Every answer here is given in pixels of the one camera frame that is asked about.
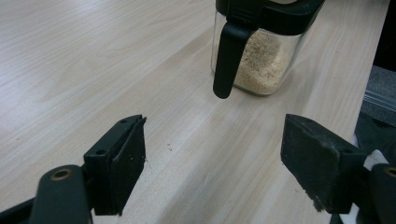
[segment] light wood surface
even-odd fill
[[[0,210],[143,114],[145,170],[95,223],[328,223],[280,161],[284,117],[351,138],[388,4],[327,0],[279,91],[220,100],[214,0],[2,1]]]

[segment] wooden table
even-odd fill
[[[328,223],[280,161],[284,117],[351,138],[388,4],[327,0],[278,92],[220,100],[213,0],[1,2],[0,210],[143,114],[145,170],[95,223]]]

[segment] spice jar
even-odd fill
[[[274,93],[322,4],[217,0],[211,63],[215,94],[227,98],[233,85],[257,95]]]

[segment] screw hole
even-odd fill
[[[106,153],[106,151],[104,149],[100,149],[96,151],[96,155],[100,156],[100,155],[104,155]]]
[[[394,168],[394,167],[387,167],[387,168],[385,168],[385,172],[386,172],[388,175],[391,175],[391,176],[393,176],[393,177],[396,177],[396,168]]]
[[[70,169],[62,169],[62,170],[59,170],[59,171],[53,173],[50,176],[50,179],[54,180],[54,181],[63,180],[63,179],[66,179],[67,177],[69,177],[71,174],[72,174],[72,171]]]

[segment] black lid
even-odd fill
[[[279,4],[268,0],[216,0],[227,21],[256,26],[279,35],[300,35],[315,20],[324,0],[297,0]]]

